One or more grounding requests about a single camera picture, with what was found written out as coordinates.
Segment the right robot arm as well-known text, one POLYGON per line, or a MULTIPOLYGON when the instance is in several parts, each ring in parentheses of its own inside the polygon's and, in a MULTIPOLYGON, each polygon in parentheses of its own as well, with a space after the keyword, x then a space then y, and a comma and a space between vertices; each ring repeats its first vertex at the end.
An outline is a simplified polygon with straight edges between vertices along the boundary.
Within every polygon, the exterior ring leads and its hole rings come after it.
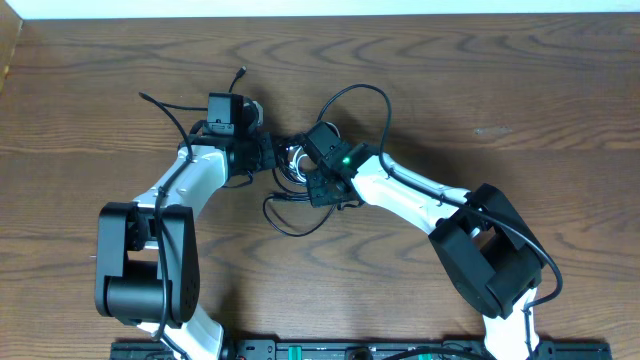
POLYGON ((306 174, 313 206, 377 206, 422 230, 458 293, 482 314, 489 354, 534 356, 532 303, 547 261, 501 191, 439 184, 374 146, 348 144, 325 122, 303 134, 302 148, 316 166, 306 174))

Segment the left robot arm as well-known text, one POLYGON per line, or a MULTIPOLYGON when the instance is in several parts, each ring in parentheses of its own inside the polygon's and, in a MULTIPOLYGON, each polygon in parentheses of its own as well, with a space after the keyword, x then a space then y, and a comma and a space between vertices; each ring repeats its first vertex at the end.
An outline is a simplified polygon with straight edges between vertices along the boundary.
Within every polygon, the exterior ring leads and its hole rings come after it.
POLYGON ((195 222, 232 177, 275 165, 258 102, 212 93, 204 110, 180 132, 176 159, 160 179, 130 202, 107 203, 98 217, 97 311, 148 332, 176 359, 234 358, 223 326, 199 303, 195 222))

